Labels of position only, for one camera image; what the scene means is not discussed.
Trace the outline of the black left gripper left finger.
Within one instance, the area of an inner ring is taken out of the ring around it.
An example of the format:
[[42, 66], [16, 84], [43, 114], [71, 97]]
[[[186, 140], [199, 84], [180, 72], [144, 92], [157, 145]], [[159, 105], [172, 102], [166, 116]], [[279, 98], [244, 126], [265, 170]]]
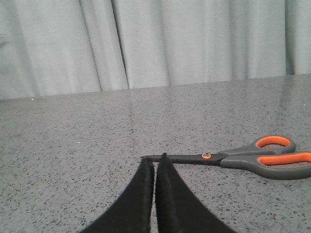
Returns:
[[83, 233], [149, 233], [155, 170], [149, 159], [140, 165], [122, 194]]

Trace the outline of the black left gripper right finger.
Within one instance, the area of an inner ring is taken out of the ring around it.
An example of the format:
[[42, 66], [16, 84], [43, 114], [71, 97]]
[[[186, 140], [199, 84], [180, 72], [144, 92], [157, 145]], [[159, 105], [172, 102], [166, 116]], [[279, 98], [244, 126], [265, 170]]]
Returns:
[[157, 168], [155, 205], [160, 233], [233, 233], [210, 212], [163, 154]]

